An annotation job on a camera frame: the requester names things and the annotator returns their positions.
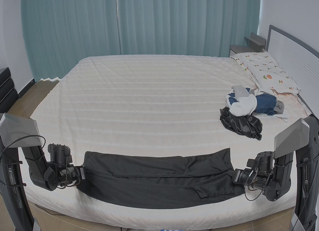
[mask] white headboard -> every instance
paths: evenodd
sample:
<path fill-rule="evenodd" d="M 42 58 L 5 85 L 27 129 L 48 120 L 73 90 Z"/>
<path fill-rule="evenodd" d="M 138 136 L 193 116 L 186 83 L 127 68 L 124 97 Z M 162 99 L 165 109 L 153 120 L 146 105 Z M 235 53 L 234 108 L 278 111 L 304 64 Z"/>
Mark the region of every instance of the white headboard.
<path fill-rule="evenodd" d="M 301 87 L 299 97 L 319 118 L 319 52 L 272 25 L 266 50 Z"/>

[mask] floral pillow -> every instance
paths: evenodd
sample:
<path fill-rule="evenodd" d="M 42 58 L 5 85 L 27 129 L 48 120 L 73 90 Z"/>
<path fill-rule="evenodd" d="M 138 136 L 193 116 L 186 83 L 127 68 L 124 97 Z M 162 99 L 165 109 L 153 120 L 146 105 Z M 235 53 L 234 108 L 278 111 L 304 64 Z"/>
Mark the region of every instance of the floral pillow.
<path fill-rule="evenodd" d="M 260 89 L 277 93 L 299 93 L 300 88 L 267 53 L 237 53 L 233 57 L 247 71 Z"/>

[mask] wall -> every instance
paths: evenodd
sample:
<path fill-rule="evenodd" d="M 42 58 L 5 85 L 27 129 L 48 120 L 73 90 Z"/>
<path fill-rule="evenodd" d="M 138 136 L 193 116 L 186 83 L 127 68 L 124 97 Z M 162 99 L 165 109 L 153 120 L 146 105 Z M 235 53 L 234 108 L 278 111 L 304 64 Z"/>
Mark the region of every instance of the wall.
<path fill-rule="evenodd" d="M 261 0 L 258 35 L 274 25 L 319 51 L 319 0 Z"/>
<path fill-rule="evenodd" d="M 32 79 L 21 23 L 21 0 L 0 0 L 0 69 L 9 67 L 17 92 Z"/>

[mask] bed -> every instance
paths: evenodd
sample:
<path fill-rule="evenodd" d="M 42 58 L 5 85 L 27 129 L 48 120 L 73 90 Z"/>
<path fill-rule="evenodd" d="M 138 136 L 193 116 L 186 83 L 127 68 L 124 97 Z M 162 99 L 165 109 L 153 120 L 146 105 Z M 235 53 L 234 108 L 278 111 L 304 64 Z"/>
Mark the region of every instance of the bed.
<path fill-rule="evenodd" d="M 268 51 L 302 88 L 300 95 L 313 113 L 319 114 L 308 87 L 300 81 L 302 74 L 297 76 L 300 72 L 308 76 L 310 70 L 312 80 L 308 76 L 308 84 L 318 88 L 315 70 L 319 69 L 312 62 L 319 54 L 311 53 L 310 48 L 290 36 L 271 27 Z M 309 52 L 313 55 L 308 55 L 311 61 L 303 59 Z M 298 57 L 294 59 L 297 63 L 307 63 L 307 69 L 290 68 L 291 56 Z M 230 147 L 234 168 L 245 168 L 248 158 L 261 151 L 273 151 L 274 136 L 310 112 L 297 95 L 278 94 L 289 111 L 288 122 L 257 113 L 254 115 L 263 124 L 261 141 L 239 136 L 226 130 L 219 120 L 225 95 L 236 84 L 256 87 L 233 58 L 88 57 L 61 79 L 31 118 L 37 121 L 48 143 L 70 147 L 74 165 L 83 163 L 86 151 L 165 157 L 209 154 Z M 32 184 L 26 164 L 21 165 L 21 172 L 30 201 L 82 220 L 133 229 L 200 230 L 236 225 L 293 207 L 296 196 L 295 165 L 290 191 L 276 202 L 265 197 L 250 202 L 241 195 L 220 203 L 166 210 L 112 205 L 76 188 L 49 192 Z"/>

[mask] black fabric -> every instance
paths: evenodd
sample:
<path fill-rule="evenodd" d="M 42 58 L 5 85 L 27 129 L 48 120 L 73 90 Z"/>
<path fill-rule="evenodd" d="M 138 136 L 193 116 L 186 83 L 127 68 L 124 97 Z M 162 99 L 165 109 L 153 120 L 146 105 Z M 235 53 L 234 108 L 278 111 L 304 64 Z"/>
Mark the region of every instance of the black fabric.
<path fill-rule="evenodd" d="M 258 141 L 261 140 L 260 133 L 263 129 L 263 125 L 261 121 L 253 115 L 235 117 L 229 112 L 229 108 L 225 107 L 220 109 L 220 121 L 224 127 L 230 131 L 257 139 Z"/>
<path fill-rule="evenodd" d="M 244 193 L 231 182 L 230 149 L 191 157 L 134 157 L 86 152 L 77 188 L 98 200 L 145 209 L 216 203 Z"/>

